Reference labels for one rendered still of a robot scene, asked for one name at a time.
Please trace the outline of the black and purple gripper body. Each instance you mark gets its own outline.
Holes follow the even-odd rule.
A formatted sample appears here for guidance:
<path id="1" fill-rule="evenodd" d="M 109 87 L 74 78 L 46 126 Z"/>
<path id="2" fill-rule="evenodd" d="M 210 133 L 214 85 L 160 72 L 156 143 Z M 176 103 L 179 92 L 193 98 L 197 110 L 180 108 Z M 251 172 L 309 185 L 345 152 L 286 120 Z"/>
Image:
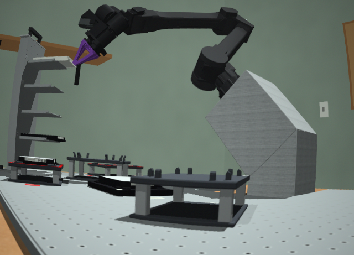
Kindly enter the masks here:
<path id="1" fill-rule="evenodd" d="M 89 44 L 90 47 L 95 50 L 96 54 L 100 57 L 100 53 L 105 56 L 107 53 L 105 47 L 116 38 L 113 31 L 109 31 L 111 28 L 108 26 L 97 38 L 95 38 L 89 31 L 85 32 L 88 38 L 84 40 Z"/>

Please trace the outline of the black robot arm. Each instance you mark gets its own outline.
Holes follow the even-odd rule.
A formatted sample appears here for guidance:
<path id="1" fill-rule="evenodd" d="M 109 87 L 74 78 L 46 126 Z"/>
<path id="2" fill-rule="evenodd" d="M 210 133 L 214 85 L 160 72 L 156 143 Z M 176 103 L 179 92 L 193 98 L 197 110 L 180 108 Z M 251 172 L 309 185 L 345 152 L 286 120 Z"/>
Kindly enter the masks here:
<path id="1" fill-rule="evenodd" d="M 219 91 L 219 98 L 240 77 L 228 63 L 245 42 L 254 25 L 237 14 L 233 8 L 221 7 L 215 13 L 158 12 L 143 7 L 119 10 L 106 4 L 97 8 L 95 14 L 89 9 L 80 18 L 79 27 L 90 29 L 97 38 L 111 28 L 116 36 L 154 32 L 161 29 L 213 29 L 217 35 L 227 35 L 219 45 L 203 47 L 191 74 L 191 82 L 204 91 Z M 107 25 L 105 25 L 107 24 Z"/>

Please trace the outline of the white well plate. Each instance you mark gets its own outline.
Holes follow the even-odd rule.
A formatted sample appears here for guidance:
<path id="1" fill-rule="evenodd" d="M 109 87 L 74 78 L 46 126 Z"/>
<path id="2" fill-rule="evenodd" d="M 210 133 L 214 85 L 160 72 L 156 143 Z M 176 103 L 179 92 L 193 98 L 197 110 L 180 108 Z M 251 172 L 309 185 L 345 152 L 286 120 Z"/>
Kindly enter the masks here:
<path id="1" fill-rule="evenodd" d="M 36 60 L 36 59 L 53 59 L 53 58 L 55 58 L 55 60 L 60 62 L 66 68 L 76 68 L 76 66 L 72 63 L 73 60 L 69 56 L 40 57 L 40 58 L 33 58 L 33 60 Z"/>

